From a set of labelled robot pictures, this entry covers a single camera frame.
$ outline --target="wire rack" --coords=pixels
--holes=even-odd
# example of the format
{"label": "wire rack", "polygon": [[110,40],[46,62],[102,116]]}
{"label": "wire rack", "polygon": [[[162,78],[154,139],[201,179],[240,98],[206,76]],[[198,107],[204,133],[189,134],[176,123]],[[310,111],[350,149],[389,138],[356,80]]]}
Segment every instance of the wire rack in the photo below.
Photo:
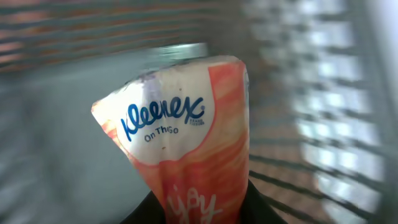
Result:
{"label": "wire rack", "polygon": [[[41,68],[56,71],[70,61],[88,67],[98,57],[143,49],[157,50],[156,59],[145,64],[155,68],[191,57],[175,47],[160,47],[196,46],[194,51],[201,49],[203,56],[203,44],[194,43],[206,43],[210,55],[235,55],[248,66],[249,175],[286,221],[395,223],[396,119],[367,11],[359,0],[3,5],[0,44],[8,47],[0,51],[1,119],[9,129],[1,135],[0,164],[7,169],[0,171],[0,194],[11,190],[17,171],[34,175],[46,170],[44,159],[31,149],[45,141],[45,136],[38,140],[32,135],[44,124],[26,129],[16,114],[31,118],[35,103],[26,105],[30,93],[23,88],[10,93],[10,86]],[[20,161],[21,155],[26,161]],[[43,202],[48,207],[26,215],[27,220],[81,221],[65,210],[71,205],[59,204],[64,198],[52,190],[54,182],[22,180],[15,180],[19,190],[0,207],[0,221],[18,223],[17,211],[22,198],[34,194],[31,188],[54,195],[35,194],[26,206]],[[53,219],[43,221],[50,209]]]}

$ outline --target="blue lettering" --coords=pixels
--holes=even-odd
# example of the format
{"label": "blue lettering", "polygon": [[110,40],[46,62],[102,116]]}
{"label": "blue lettering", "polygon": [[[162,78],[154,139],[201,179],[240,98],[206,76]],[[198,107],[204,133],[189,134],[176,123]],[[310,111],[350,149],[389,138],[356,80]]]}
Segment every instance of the blue lettering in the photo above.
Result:
{"label": "blue lettering", "polygon": [[156,120],[162,119],[162,117],[181,118],[184,115],[184,113],[187,112],[187,114],[185,115],[185,120],[184,120],[185,124],[188,123],[188,120],[190,118],[197,119],[197,118],[202,117],[205,114],[204,109],[202,109],[202,111],[198,114],[193,113],[195,108],[202,101],[203,101],[203,98],[199,97],[191,105],[190,98],[189,98],[189,96],[187,96],[185,98],[185,102],[182,106],[181,111],[179,111],[181,108],[181,99],[177,96],[174,97],[172,99],[172,101],[170,102],[170,108],[169,108],[170,110],[168,110],[167,101],[165,101],[165,100],[160,101],[159,104],[156,101],[151,102],[149,104],[149,110],[145,106],[143,106],[141,108],[141,110],[138,110],[137,105],[135,105],[135,104],[129,105],[129,107],[127,109],[127,114],[128,114],[128,118],[131,121],[131,126],[133,126],[134,128],[131,129],[129,127],[128,118],[126,118],[126,121],[121,119],[124,131],[126,132],[127,139],[129,141],[131,141],[130,134],[136,134],[138,129],[143,128],[147,125],[151,125]]}

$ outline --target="white label area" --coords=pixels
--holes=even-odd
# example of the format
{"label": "white label area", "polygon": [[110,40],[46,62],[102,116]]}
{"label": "white label area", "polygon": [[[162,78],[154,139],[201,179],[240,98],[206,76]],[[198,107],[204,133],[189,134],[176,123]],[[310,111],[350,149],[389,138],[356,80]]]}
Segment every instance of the white label area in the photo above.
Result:
{"label": "white label area", "polygon": [[215,102],[208,66],[172,67],[131,82],[108,96],[118,138],[148,165],[178,160],[208,134]]}

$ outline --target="orange packaging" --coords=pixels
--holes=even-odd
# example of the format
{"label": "orange packaging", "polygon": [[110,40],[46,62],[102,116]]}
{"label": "orange packaging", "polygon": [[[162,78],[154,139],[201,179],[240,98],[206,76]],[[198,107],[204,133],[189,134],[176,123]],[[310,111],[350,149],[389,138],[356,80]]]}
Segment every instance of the orange packaging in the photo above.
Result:
{"label": "orange packaging", "polygon": [[237,223],[249,174],[247,87],[242,61],[212,57],[141,76],[91,111],[167,223]]}

